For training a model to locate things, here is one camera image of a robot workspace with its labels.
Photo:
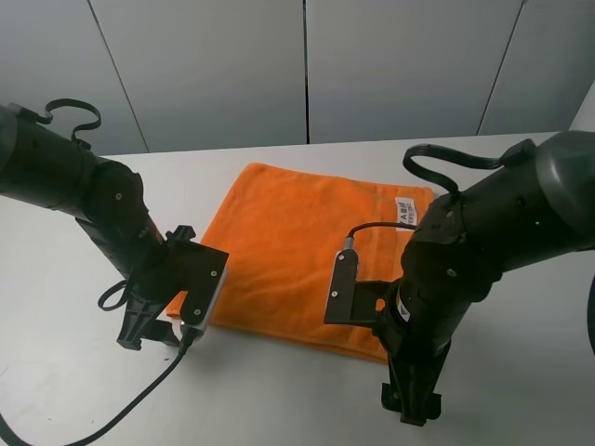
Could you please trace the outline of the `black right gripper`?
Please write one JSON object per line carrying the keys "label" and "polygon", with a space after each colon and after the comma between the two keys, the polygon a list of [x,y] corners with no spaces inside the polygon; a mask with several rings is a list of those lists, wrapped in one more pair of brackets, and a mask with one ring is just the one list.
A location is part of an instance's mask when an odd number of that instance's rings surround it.
{"label": "black right gripper", "polygon": [[441,415],[441,395],[434,392],[450,348],[454,313],[424,299],[387,300],[380,316],[378,338],[386,349],[390,384],[383,383],[381,405],[399,412],[402,422],[424,426]]}

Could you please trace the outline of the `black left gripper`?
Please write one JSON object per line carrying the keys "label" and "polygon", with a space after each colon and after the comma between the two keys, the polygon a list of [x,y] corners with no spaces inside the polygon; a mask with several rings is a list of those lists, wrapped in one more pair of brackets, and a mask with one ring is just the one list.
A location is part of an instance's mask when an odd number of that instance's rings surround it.
{"label": "black left gripper", "polygon": [[152,340],[168,347],[180,341],[173,324],[153,319],[155,305],[167,305],[180,291],[190,286],[192,277],[190,226],[179,226],[163,236],[154,225],[135,225],[126,229],[129,237],[131,270],[125,293],[127,303],[116,342],[126,349],[141,349],[141,338],[152,324]]}

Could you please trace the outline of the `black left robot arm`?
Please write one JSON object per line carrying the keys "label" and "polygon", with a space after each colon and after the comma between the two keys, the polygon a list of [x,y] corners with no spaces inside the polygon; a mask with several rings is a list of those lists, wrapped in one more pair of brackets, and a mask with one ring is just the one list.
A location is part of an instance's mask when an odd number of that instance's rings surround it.
{"label": "black left robot arm", "polygon": [[98,157],[88,143],[47,129],[16,104],[1,109],[1,194],[73,216],[123,279],[99,298],[104,311],[125,310],[117,342],[138,350],[142,340],[179,345],[171,323],[159,320],[180,292],[175,261],[195,235],[189,226],[160,233],[143,201],[139,174]]}

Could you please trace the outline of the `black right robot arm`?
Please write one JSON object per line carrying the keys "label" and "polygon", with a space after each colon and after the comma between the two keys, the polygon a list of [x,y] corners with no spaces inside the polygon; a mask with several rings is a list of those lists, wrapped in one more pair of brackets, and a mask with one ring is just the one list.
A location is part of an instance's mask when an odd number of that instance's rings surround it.
{"label": "black right robot arm", "polygon": [[509,271],[594,246],[594,136],[526,139],[497,158],[420,144],[407,171],[444,189],[404,248],[386,311],[390,381],[383,406],[422,426],[441,412],[435,393],[453,334],[469,307]]}

